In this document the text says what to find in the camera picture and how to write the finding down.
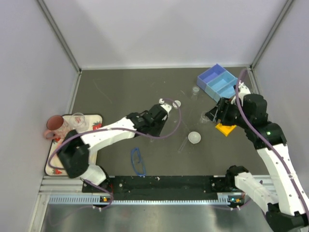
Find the small clear glass beaker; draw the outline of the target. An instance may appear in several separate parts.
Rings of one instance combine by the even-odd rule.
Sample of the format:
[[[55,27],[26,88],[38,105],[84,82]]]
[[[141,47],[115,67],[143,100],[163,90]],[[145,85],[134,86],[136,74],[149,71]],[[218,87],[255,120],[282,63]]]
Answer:
[[[200,117],[199,122],[200,122],[201,124],[206,124],[206,123],[208,123],[209,121],[210,121],[210,119],[207,117],[207,113],[206,113],[206,112],[203,112],[203,113],[201,114],[201,117]]]

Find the clear glass test tube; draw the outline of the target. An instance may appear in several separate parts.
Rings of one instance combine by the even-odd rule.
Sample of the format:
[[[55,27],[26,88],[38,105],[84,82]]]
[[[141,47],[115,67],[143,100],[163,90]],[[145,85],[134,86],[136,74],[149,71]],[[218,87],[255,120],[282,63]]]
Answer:
[[[185,139],[183,140],[181,146],[180,146],[179,149],[178,149],[178,153],[179,153],[179,154],[183,151],[183,149],[184,149],[184,147],[185,147],[185,145],[186,145],[187,142],[188,142],[188,138],[185,137]]]

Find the white round dish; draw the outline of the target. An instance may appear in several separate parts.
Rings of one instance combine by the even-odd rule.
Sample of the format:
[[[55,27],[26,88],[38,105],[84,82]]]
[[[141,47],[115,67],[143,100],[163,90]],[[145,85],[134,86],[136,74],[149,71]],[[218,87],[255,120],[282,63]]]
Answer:
[[[192,131],[188,134],[188,140],[191,144],[198,144],[201,141],[201,135],[196,131]]]

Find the yellow test tube rack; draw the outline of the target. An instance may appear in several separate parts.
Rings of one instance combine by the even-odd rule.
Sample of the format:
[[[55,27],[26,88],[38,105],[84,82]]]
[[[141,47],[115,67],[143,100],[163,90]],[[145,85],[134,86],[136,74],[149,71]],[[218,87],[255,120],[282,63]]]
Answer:
[[[227,137],[237,126],[232,125],[232,126],[225,126],[222,125],[221,123],[218,123],[215,128],[220,131],[225,137]]]

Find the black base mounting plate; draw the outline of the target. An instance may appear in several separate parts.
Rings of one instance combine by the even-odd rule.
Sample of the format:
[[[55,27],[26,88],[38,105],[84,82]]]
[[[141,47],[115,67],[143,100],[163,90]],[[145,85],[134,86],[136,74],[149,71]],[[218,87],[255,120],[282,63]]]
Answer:
[[[211,176],[115,176],[100,186],[116,200],[210,200],[218,195]]]

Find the small white plastic cup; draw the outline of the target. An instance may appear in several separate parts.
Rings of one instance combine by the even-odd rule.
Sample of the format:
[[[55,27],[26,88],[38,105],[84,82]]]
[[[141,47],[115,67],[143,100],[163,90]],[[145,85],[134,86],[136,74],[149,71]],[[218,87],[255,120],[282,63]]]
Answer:
[[[173,106],[173,108],[178,109],[178,108],[181,106],[181,102],[178,101],[178,100],[175,100],[175,101],[172,103],[172,106]]]

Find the blue safety glasses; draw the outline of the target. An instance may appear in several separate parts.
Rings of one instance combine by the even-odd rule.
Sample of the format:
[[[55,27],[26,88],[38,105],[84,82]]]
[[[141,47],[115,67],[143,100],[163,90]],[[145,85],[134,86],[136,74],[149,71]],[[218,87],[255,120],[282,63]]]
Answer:
[[[130,159],[135,174],[140,177],[145,177],[146,170],[140,153],[140,149],[138,147],[135,147],[134,149],[131,150]]]

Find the pink patterned mug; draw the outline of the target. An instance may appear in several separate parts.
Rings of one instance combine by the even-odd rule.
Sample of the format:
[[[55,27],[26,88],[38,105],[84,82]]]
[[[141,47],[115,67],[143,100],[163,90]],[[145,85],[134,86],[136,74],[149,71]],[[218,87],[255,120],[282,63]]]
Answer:
[[[46,123],[46,131],[43,134],[45,139],[65,139],[67,134],[73,130],[72,126],[63,118],[55,115],[50,117]]]

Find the three-compartment blue organizer box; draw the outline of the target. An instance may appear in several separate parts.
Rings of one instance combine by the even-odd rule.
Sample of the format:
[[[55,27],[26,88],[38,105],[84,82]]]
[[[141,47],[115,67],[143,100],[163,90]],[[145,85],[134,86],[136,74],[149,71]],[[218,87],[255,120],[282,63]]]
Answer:
[[[215,102],[221,98],[232,98],[235,95],[236,82],[237,78],[219,64],[197,76],[197,86]]]

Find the clear drinking glass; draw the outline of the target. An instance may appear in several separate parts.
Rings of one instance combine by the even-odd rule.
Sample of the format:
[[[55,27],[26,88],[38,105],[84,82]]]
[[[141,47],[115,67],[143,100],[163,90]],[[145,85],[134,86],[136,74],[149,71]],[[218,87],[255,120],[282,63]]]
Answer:
[[[78,133],[82,133],[88,130],[86,117],[82,113],[75,113],[71,115],[69,123]]]

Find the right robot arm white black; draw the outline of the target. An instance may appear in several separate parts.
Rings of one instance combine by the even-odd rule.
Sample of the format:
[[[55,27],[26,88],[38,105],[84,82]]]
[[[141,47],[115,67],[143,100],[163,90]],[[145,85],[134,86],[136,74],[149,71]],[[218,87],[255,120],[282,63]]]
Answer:
[[[239,108],[228,98],[221,98],[205,116],[224,126],[244,129],[264,162],[275,193],[271,193],[243,166],[231,166],[225,174],[230,191],[245,192],[264,213],[274,232],[309,228],[309,199],[293,168],[287,140],[281,127],[268,120],[267,101],[259,94],[247,94]]]

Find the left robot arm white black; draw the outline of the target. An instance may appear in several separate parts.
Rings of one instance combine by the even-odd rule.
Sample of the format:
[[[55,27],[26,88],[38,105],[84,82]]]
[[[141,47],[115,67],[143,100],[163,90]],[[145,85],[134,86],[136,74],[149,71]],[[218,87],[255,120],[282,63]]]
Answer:
[[[69,178],[87,180],[98,191],[106,191],[110,184],[109,176],[102,167],[90,164],[89,156],[140,134],[159,137],[171,110],[172,106],[167,103],[155,104],[148,111],[130,113],[98,130],[83,133],[72,130],[65,137],[57,156]]]

